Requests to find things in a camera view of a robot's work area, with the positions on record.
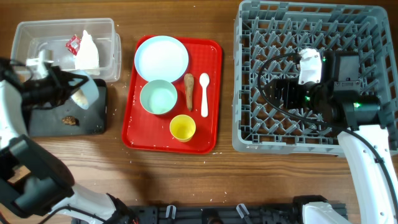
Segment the white plastic spoon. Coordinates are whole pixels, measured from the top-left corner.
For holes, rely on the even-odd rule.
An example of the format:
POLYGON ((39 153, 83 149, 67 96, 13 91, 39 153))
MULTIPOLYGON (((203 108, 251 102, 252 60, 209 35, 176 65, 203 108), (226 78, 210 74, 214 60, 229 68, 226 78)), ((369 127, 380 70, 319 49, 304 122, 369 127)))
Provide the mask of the white plastic spoon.
POLYGON ((200 75, 200 86, 202 88, 201 96, 201 116, 206 118, 208 116, 208 99, 207 99, 207 87, 210 84, 210 78, 207 73, 200 75))

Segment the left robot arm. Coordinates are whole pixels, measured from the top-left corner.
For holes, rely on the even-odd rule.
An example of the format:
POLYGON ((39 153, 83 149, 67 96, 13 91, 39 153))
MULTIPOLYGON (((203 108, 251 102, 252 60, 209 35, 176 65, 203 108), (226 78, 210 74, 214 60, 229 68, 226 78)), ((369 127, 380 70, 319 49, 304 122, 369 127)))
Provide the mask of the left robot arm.
POLYGON ((63 105, 85 86, 95 86, 83 72, 64 72, 42 63, 45 76, 22 82, 16 67, 22 62, 1 59, 1 205, 20 218, 41 216, 45 223, 65 215, 73 223, 127 223, 129 208, 110 194, 99 194, 75 183, 68 167, 33 141, 25 113, 63 105))

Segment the white rice pile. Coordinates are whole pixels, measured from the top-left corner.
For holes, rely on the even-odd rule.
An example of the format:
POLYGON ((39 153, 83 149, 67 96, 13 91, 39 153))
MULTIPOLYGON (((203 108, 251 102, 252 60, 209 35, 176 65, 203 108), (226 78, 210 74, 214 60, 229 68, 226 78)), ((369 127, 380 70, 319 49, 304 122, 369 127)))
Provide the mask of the white rice pile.
POLYGON ((86 96, 84 95, 84 92, 82 90, 76 91, 74 94, 72 94, 71 99, 80 107, 86 107, 88 106, 88 100, 86 96))

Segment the red sauce packet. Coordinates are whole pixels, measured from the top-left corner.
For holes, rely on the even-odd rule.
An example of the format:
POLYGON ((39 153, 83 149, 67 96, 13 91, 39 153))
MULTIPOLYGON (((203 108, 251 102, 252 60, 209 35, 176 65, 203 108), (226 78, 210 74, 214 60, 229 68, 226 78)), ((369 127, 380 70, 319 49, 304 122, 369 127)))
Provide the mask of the red sauce packet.
POLYGON ((80 49, 80 43, 81 43, 81 39, 77 35, 74 35, 65 44, 65 47, 68 49, 69 52, 71 52, 74 56, 76 56, 80 49))

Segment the white napkin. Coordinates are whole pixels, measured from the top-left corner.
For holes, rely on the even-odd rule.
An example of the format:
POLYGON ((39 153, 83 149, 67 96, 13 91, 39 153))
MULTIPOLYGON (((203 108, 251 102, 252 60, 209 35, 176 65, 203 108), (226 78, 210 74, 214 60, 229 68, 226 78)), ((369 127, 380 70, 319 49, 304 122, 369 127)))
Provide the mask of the white napkin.
POLYGON ((92 36, 83 31, 83 37, 80 42, 80 48, 75 56, 75 68, 85 70, 89 75, 100 75, 99 71, 99 52, 92 36))

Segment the light blue rice bowl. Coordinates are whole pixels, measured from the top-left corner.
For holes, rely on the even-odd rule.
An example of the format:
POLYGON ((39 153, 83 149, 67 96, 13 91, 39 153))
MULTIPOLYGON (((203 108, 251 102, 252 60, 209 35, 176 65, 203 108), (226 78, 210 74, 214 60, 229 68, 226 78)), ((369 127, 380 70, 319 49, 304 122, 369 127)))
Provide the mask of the light blue rice bowl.
POLYGON ((75 70, 73 73, 86 75, 89 78, 89 81, 80 88, 88 100, 88 106, 80 108, 87 110, 99 98, 98 87, 94 80, 84 70, 75 70))

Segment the yellow plastic cup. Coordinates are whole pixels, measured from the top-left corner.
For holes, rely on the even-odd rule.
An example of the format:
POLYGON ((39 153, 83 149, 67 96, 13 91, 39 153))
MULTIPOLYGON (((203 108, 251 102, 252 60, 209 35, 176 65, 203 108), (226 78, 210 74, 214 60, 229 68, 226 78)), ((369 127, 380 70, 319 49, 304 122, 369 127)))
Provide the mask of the yellow plastic cup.
POLYGON ((194 119, 185 114, 177 115, 170 122, 170 133, 180 142, 190 141, 196 128, 194 119))

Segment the green bowl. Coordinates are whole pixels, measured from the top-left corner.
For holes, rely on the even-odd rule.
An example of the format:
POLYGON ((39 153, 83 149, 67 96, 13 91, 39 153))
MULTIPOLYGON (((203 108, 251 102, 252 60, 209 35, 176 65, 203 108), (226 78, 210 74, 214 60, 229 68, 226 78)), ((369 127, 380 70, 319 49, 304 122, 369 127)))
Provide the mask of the green bowl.
POLYGON ((162 115, 177 104, 178 93, 174 85, 165 80, 153 80, 142 87, 141 106, 150 114, 162 115))

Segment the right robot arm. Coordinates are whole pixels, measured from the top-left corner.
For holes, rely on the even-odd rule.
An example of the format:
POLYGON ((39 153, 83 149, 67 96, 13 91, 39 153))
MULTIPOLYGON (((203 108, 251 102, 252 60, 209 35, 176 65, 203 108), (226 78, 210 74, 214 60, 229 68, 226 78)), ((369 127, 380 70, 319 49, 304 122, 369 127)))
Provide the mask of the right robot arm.
POLYGON ((363 223, 397 223, 397 175, 389 150, 389 133, 379 99, 362 96, 358 82, 273 80, 260 86, 261 96, 277 111, 308 108, 323 121, 302 118, 338 132, 348 161, 363 223))

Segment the brown food chunk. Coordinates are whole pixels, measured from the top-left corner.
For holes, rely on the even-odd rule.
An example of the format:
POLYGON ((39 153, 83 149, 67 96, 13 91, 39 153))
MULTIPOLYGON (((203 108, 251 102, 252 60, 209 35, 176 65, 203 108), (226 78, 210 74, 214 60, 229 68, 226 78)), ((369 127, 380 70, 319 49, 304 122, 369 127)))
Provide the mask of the brown food chunk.
POLYGON ((62 119, 62 123, 69 126, 78 126, 78 120, 74 116, 66 116, 62 119))

